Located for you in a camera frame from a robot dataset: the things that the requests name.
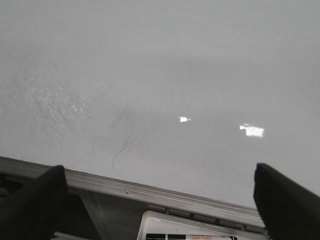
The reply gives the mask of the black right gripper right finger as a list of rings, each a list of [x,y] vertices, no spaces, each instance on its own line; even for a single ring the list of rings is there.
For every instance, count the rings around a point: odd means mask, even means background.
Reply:
[[[320,197],[266,163],[256,165],[253,199],[272,240],[320,238]]]

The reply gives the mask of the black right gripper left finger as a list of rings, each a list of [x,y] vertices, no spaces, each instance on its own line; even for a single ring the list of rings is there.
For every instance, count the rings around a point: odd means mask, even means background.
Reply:
[[[52,239],[67,198],[65,168],[53,166],[0,202],[0,238]]]

